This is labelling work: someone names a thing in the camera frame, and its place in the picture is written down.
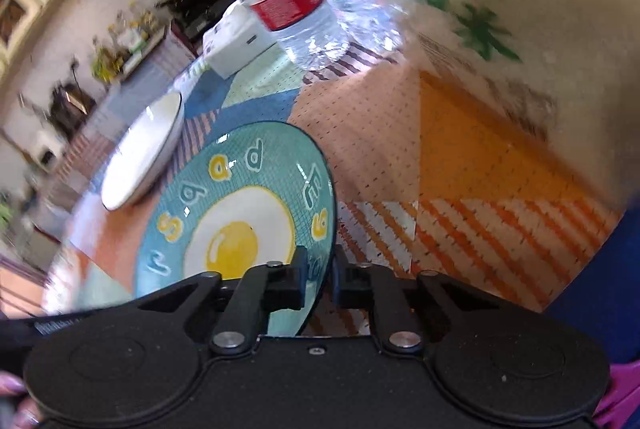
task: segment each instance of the patterned tablecloth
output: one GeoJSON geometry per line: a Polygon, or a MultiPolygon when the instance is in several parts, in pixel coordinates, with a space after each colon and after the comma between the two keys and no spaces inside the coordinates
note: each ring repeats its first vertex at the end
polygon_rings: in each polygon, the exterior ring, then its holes
{"type": "MultiPolygon", "coordinates": [[[[165,176],[137,205],[108,213],[98,172],[52,267],[45,310],[130,298],[136,251],[166,183],[207,143],[256,120],[315,139],[335,178],[338,243],[352,261],[403,277],[433,268],[541,311],[620,218],[401,53],[352,46],[334,66],[305,73],[273,46],[228,80],[196,61],[172,87],[189,97],[165,176]]],[[[362,312],[323,300],[308,330],[368,327],[362,312]]]]}

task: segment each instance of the silver bolt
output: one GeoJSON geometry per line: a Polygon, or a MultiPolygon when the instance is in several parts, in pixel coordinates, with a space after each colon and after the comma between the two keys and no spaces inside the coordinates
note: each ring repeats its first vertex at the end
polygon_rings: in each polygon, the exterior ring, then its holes
{"type": "Polygon", "coordinates": [[[389,337],[389,342],[398,348],[413,348],[422,342],[420,335],[413,332],[396,332],[389,337]]]}
{"type": "Polygon", "coordinates": [[[244,343],[244,335],[239,332],[220,332],[213,336],[213,343],[218,348],[238,348],[244,343]]]}

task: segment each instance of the hand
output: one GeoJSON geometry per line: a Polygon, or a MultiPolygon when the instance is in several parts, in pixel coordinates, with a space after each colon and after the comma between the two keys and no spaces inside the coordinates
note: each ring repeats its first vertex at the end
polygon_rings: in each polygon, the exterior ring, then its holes
{"type": "MultiPolygon", "coordinates": [[[[0,371],[0,396],[17,396],[26,391],[22,380],[15,375],[0,371]]],[[[40,412],[36,402],[27,397],[18,405],[11,429],[31,429],[38,424],[39,418],[40,412]]]]}

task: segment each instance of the egg white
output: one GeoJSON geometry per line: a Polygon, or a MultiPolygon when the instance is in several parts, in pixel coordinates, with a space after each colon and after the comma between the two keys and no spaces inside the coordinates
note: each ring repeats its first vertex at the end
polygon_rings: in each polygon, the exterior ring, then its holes
{"type": "Polygon", "coordinates": [[[258,239],[254,266],[268,261],[290,262],[295,247],[295,227],[289,209],[267,188],[248,186],[225,196],[202,215],[184,253],[185,277],[206,271],[212,238],[232,221],[245,221],[254,229],[258,239]]]}

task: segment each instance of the plate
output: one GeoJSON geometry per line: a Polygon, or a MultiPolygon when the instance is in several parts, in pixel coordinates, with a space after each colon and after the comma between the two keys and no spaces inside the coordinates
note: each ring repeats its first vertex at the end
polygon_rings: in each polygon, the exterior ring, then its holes
{"type": "Polygon", "coordinates": [[[147,106],[118,144],[102,182],[102,203],[114,211],[135,203],[171,160],[184,123],[184,103],[171,92],[147,106]]]}
{"type": "Polygon", "coordinates": [[[305,307],[270,316],[269,335],[296,335],[316,301],[335,243],[334,184],[324,155],[302,130],[255,122],[196,155],[162,194],[146,227],[134,276],[141,297],[180,279],[289,263],[308,252],[305,307]]]}

